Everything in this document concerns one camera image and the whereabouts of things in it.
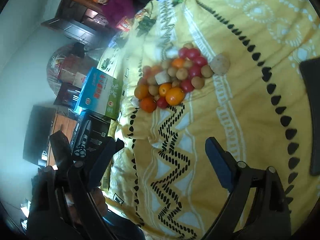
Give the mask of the person's left hand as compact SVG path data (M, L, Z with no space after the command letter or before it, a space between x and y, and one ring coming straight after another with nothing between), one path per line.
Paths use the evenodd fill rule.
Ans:
M102 190L99 187L95 187L90 193L86 194L88 201L74 202L73 195L71 193L65 193L65 199L68 207L69 214L73 223L82 224L82 216L79 214L79 208L90 207L94 203L97 211L101 216L105 216L108 212L107 204L105 203L105 197Z

